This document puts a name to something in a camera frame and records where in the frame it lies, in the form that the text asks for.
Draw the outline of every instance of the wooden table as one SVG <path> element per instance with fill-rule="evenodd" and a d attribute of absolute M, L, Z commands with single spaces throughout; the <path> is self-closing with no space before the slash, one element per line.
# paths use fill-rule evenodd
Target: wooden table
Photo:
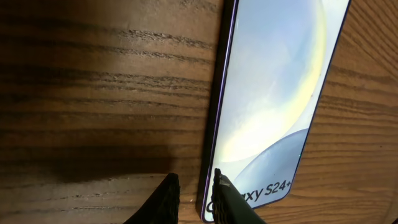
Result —
<path fill-rule="evenodd" d="M 222 0 L 0 1 L 0 223 L 122 223 L 195 196 Z M 398 1 L 353 0 L 294 188 L 269 223 L 398 217 Z"/>

